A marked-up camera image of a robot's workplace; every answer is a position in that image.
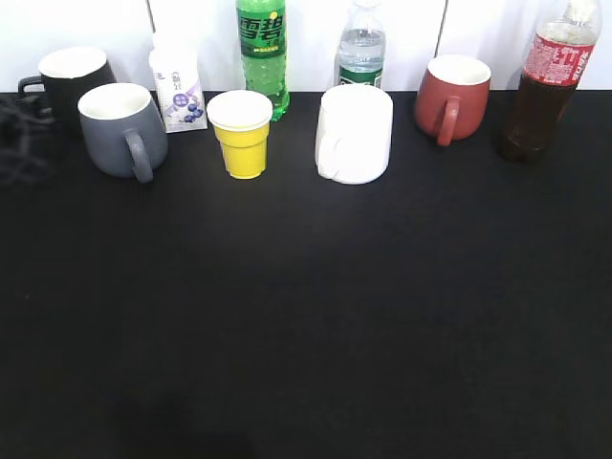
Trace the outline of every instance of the cola bottle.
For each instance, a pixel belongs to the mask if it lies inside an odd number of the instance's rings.
[[[503,127],[502,157],[530,164],[545,156],[595,49],[601,23],[600,0],[557,0],[545,12]]]

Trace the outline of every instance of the yellow cup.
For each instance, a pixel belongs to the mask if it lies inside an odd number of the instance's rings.
[[[270,100],[253,91],[229,91],[208,103],[208,118],[234,179],[254,179],[266,170],[272,113]]]
[[[234,179],[259,177],[266,170],[270,123],[254,131],[232,132],[215,126],[226,170]]]

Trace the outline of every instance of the plastic bottle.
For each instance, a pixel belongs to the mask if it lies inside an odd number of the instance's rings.
[[[381,87],[386,36],[377,18],[381,0],[354,0],[339,46],[338,84]]]
[[[557,0],[537,27],[499,153],[536,163],[553,144],[601,33],[600,0]]]
[[[280,120],[289,108],[285,0],[237,0],[236,8],[247,89],[267,96]]]
[[[155,77],[165,132],[207,129],[196,51],[165,33],[153,34],[153,46],[149,65]]]

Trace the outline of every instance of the gray mug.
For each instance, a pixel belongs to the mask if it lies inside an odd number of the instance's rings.
[[[78,111],[89,156],[100,170],[141,183],[153,180],[168,140],[146,88],[132,83],[99,86],[80,99]]]

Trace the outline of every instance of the brown liquid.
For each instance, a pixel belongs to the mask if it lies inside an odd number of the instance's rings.
[[[523,74],[514,109],[504,125],[499,154],[508,161],[536,163],[546,154],[578,85],[554,86]]]

